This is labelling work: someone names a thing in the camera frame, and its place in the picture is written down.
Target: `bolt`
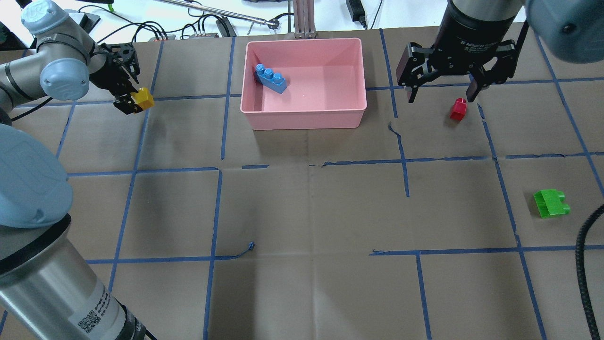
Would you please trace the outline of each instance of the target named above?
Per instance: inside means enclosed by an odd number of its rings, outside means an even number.
[[[575,24],[568,24],[568,25],[564,26],[564,28],[562,29],[562,31],[564,33],[572,33],[576,28],[577,28],[577,25],[575,25]]]

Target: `pink plastic container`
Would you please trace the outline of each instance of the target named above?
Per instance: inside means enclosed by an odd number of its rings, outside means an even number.
[[[255,80],[257,64],[285,77],[283,94]],[[252,129],[356,128],[366,108],[360,39],[248,43],[241,112]]]

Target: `red block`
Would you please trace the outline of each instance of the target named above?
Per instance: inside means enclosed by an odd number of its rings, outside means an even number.
[[[451,119],[462,120],[466,116],[467,102],[464,98],[458,98],[451,109]]]

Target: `green toy block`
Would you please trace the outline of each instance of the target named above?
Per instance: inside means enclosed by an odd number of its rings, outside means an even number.
[[[566,196],[562,191],[555,189],[540,190],[533,197],[541,218],[557,217],[570,213],[568,204],[563,203]]]

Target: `blue building block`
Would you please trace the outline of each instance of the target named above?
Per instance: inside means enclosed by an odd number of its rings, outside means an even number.
[[[256,77],[256,81],[279,94],[283,93],[288,87],[288,83],[281,73],[274,73],[272,69],[265,68],[262,64],[256,65],[254,76]]]

